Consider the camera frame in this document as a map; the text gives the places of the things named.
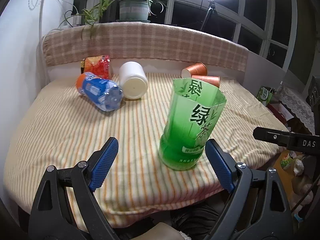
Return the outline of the green tea bottle cup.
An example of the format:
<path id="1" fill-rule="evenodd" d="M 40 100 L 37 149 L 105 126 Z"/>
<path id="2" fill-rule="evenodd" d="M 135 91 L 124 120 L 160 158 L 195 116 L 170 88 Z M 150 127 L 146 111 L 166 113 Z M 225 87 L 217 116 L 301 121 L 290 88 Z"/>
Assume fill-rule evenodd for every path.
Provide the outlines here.
<path id="1" fill-rule="evenodd" d="M 168 120 L 159 145 L 161 161 L 178 171 L 195 166 L 226 102 L 220 89 L 210 83 L 174 79 Z"/>

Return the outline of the orange paper cup near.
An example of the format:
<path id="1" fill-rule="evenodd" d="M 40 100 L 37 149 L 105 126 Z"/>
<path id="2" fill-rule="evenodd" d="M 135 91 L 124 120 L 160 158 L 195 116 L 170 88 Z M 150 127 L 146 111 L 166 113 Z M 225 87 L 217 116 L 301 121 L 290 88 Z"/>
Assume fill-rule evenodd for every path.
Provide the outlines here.
<path id="1" fill-rule="evenodd" d="M 201 81 L 204 81 L 206 83 L 210 83 L 211 85 L 214 85 L 215 87 L 220 87 L 220 77 L 219 76 L 204 76 L 204 75 L 192 75 L 193 79 L 198 79 Z"/>

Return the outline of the orange paper cup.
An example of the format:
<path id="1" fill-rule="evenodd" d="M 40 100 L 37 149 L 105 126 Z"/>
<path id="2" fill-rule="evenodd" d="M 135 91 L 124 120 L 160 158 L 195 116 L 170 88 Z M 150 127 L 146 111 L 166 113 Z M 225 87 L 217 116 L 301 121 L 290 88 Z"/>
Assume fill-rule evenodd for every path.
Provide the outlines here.
<path id="1" fill-rule="evenodd" d="M 214 85 L 215 87 L 220 87 L 220 77 L 219 76 L 204 76 L 204 75 L 192 75 L 193 79 L 198 79 L 201 81 L 204 81 L 206 83 L 210 83 L 211 85 Z"/>
<path id="2" fill-rule="evenodd" d="M 207 68 L 203 63 L 195 63 L 181 70 L 181 78 L 190 78 L 193 75 L 207 76 Z"/>

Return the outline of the orange paper cup far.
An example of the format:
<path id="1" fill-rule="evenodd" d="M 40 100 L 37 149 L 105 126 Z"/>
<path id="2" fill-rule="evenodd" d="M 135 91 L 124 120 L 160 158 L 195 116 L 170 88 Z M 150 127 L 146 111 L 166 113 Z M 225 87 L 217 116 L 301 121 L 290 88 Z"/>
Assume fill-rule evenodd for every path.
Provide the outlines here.
<path id="1" fill-rule="evenodd" d="M 190 78 L 193 75 L 207 76 L 207 68 L 203 63 L 195 63 L 181 70 L 181 78 Z"/>

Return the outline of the white plastic cup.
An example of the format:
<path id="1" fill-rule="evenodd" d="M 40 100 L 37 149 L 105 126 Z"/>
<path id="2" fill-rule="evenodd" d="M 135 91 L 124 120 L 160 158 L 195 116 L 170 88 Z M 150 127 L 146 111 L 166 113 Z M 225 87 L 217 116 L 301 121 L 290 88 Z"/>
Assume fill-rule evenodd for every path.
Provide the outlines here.
<path id="1" fill-rule="evenodd" d="M 135 61 L 125 62 L 119 69 L 119 85 L 130 100 L 141 98 L 148 90 L 148 80 L 143 67 Z"/>

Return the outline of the red snack cup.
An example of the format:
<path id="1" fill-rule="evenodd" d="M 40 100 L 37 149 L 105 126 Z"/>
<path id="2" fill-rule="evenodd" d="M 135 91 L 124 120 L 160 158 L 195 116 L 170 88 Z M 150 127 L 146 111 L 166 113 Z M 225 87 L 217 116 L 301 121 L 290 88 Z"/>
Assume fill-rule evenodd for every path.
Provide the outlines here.
<path id="1" fill-rule="evenodd" d="M 103 79 L 110 79 L 112 70 L 110 69 L 110 57 L 108 55 L 100 55 L 87 57 L 80 63 L 81 74 L 91 72 Z"/>

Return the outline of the lace covered side table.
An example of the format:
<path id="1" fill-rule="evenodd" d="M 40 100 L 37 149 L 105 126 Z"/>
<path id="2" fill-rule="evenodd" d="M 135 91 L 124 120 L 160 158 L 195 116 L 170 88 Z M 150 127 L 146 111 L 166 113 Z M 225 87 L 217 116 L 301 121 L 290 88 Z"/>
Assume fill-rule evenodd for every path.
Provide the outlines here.
<path id="1" fill-rule="evenodd" d="M 279 89 L 279 101 L 293 115 L 287 122 L 291 131 L 315 135 L 315 121 L 311 107 L 297 91 L 282 85 Z"/>

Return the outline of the green tissue box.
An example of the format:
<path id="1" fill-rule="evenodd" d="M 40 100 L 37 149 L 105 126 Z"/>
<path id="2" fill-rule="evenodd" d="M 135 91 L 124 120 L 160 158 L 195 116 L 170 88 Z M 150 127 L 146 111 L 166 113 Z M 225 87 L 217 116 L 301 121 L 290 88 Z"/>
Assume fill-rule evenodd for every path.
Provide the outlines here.
<path id="1" fill-rule="evenodd" d="M 274 92 L 276 90 L 273 87 L 261 86 L 257 94 L 257 99 L 264 105 L 267 106 L 270 102 Z"/>

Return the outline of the striped yellow towel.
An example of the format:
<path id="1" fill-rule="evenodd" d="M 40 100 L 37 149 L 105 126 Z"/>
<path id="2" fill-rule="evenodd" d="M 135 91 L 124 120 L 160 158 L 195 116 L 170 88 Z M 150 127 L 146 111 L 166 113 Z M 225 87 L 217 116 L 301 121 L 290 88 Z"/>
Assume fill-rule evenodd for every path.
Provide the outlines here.
<path id="1" fill-rule="evenodd" d="M 27 111 L 11 139 L 4 166 L 10 198 L 30 212 L 49 165 L 73 167 L 110 137 L 118 155 L 95 197 L 109 223 L 122 228 L 154 212 L 179 209 L 221 191 L 207 157 L 188 171 L 167 168 L 158 157 L 168 117 L 173 75 L 148 74 L 147 93 L 117 111 L 100 111 L 75 87 L 73 77 L 52 81 Z"/>

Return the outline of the brown cushion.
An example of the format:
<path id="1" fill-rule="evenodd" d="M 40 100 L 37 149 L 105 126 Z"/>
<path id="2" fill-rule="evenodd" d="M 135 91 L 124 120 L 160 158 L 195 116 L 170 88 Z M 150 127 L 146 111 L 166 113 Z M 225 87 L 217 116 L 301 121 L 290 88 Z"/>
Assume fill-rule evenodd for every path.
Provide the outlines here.
<path id="1" fill-rule="evenodd" d="M 191 240 L 189 236 L 165 223 L 158 223 L 146 233 L 133 238 L 134 240 Z"/>

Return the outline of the plaid blanket on backrest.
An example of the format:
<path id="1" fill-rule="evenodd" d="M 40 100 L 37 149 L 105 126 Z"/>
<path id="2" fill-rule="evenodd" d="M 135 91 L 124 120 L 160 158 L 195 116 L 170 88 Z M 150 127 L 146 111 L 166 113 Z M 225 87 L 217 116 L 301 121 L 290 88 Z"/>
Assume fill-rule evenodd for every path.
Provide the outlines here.
<path id="1" fill-rule="evenodd" d="M 92 56 L 200 62 L 245 72 L 248 49 L 193 29 L 142 22 L 113 22 L 49 33 L 42 45 L 46 65 Z"/>

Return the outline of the white refrigerator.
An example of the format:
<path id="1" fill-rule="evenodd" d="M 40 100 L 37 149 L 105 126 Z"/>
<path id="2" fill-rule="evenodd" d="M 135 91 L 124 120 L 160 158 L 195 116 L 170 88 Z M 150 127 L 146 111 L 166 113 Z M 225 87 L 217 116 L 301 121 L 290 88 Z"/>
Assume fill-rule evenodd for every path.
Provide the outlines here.
<path id="1" fill-rule="evenodd" d="M 36 68 L 41 0 L 10 0 L 1 14 L 1 166 L 10 138 L 40 90 Z"/>

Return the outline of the spider plant in pot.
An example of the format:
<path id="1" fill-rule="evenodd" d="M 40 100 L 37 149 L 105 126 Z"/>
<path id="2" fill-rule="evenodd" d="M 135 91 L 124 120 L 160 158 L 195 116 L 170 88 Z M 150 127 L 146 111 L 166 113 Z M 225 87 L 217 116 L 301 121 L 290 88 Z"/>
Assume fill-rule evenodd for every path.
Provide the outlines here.
<path id="1" fill-rule="evenodd" d="M 91 9 L 83 7 L 80 9 L 74 5 L 71 0 L 58 0 L 70 5 L 71 8 L 64 10 L 63 13 L 71 12 L 70 16 L 65 16 L 56 31 L 61 30 L 64 24 L 67 27 L 73 27 L 70 20 L 75 17 L 80 17 L 80 23 L 83 25 L 82 32 L 89 31 L 93 36 L 97 30 L 97 24 L 103 18 L 107 11 L 114 4 L 119 5 L 119 18 L 117 22 L 144 22 L 163 24 L 157 17 L 163 16 L 166 11 L 166 5 L 159 0 L 99 0 Z"/>

